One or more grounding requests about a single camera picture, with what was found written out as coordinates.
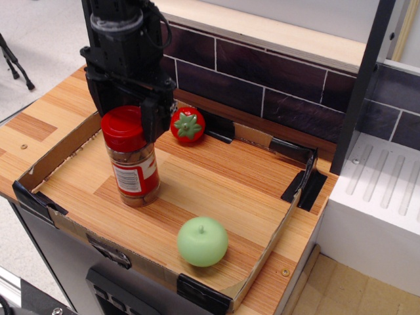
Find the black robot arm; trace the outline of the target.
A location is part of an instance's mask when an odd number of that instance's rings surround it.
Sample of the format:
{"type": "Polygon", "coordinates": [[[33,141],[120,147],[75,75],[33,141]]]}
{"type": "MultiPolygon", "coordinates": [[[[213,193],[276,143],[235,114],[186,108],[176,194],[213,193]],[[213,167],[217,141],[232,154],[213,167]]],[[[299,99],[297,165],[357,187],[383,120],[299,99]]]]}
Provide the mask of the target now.
{"type": "Polygon", "coordinates": [[[151,1],[83,1],[89,45],[80,50],[97,111],[140,108],[148,143],[169,130],[176,84],[161,67],[171,44],[169,23],[151,1]]]}

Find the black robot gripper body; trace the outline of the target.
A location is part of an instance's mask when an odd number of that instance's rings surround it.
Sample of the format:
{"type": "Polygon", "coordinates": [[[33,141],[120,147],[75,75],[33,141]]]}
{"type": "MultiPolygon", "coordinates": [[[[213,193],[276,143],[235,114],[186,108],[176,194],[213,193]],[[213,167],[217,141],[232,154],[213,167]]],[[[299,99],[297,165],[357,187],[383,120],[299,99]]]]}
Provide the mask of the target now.
{"type": "Polygon", "coordinates": [[[127,28],[91,22],[91,26],[94,47],[80,50],[87,64],[86,78],[124,86],[138,98],[137,107],[147,97],[171,101],[172,113],[175,82],[161,67],[163,48],[170,36],[162,32],[161,23],[144,22],[127,28]]]}

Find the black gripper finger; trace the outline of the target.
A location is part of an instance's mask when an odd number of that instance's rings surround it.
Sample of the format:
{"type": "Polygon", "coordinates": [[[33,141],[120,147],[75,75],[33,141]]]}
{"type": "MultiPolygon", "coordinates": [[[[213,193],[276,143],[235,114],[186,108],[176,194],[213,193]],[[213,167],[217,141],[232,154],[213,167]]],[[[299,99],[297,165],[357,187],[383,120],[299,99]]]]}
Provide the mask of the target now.
{"type": "Polygon", "coordinates": [[[154,143],[170,128],[171,101],[147,97],[140,105],[140,111],[144,138],[147,143],[154,143]]]}
{"type": "Polygon", "coordinates": [[[138,106],[136,98],[128,89],[109,80],[87,78],[92,100],[101,117],[121,106],[138,106]]]}

